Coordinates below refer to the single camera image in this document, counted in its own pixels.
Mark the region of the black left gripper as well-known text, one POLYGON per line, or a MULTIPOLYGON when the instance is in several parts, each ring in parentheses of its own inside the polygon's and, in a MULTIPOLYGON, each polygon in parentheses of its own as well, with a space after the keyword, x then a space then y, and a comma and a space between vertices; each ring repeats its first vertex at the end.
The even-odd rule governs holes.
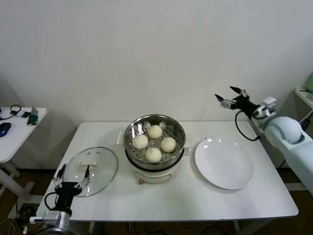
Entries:
POLYGON ((87 166, 84 178, 81 182, 63 182, 63 174, 66 169, 66 164, 58 171, 56 177, 53 178, 55 192, 58 195, 55 211, 72 212, 71 204, 73 198, 80 194, 82 190, 90 183, 89 165, 87 166))

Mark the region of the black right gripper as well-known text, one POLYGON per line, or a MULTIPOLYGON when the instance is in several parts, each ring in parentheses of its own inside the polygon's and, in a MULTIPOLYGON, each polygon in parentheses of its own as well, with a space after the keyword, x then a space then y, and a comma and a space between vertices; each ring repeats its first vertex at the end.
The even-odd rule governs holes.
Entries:
POLYGON ((244 114, 251 119, 253 113, 260 107, 260 105, 254 104, 250 101, 249 96, 247 96, 246 90, 238 87, 230 86, 235 93, 239 94, 233 100, 224 99, 218 94, 215 94, 216 99, 219 101, 222 107, 232 107, 234 109, 239 109, 244 112, 244 114))

